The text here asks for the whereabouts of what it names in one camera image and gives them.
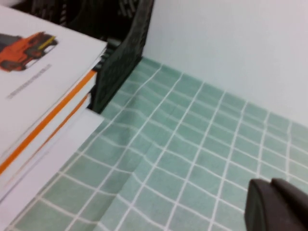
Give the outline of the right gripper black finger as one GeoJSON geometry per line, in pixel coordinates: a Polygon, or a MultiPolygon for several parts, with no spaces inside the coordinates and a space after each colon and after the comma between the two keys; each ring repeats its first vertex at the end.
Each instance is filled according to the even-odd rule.
{"type": "Polygon", "coordinates": [[[252,179],[244,221],[247,231],[306,231],[308,195],[283,179],[252,179]]]}

